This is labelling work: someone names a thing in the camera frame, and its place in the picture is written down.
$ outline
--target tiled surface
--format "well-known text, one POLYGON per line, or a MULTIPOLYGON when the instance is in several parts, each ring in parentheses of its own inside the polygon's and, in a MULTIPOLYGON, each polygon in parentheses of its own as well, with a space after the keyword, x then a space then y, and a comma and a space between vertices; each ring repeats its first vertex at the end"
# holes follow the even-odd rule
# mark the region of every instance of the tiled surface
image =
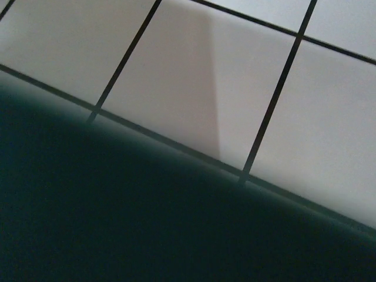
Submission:
POLYGON ((376 59, 376 1, 318 0, 305 34, 376 59))
POLYGON ((165 0, 103 108, 242 169, 293 40, 165 0))
POLYGON ((251 174, 376 227, 376 68, 303 42, 251 174))
POLYGON ((7 93, 4 90, 8 89, 10 93, 18 95, 17 98, 22 99, 25 103, 34 104, 45 110, 51 110, 63 118, 85 122, 90 115, 89 110, 52 95, 47 91, 40 90, 36 86, 0 70, 0 93, 7 93))
POLYGON ((209 0, 209 2, 298 31, 310 0, 209 0))
POLYGON ((153 0, 16 0, 0 63, 96 103, 153 0))
MULTIPOLYGON (((310 1, 210 2, 297 32, 310 1)), ((0 63, 95 104, 153 3, 16 0, 0 63)), ((318 0, 305 34, 376 58, 374 11, 318 0)), ((293 41, 204 1, 162 0, 103 107, 242 169, 293 41)), ((349 55, 302 41, 251 174, 376 228, 376 66, 349 55)), ((90 114, 0 72, 9 85, 61 115, 90 114)))

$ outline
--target dark foreground object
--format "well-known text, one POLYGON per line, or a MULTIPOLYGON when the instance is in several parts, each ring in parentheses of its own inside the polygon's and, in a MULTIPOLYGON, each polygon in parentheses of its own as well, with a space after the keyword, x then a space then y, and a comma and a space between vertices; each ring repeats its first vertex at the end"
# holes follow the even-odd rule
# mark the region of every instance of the dark foreground object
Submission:
POLYGON ((376 281, 370 237, 1 95, 1 281, 376 281))

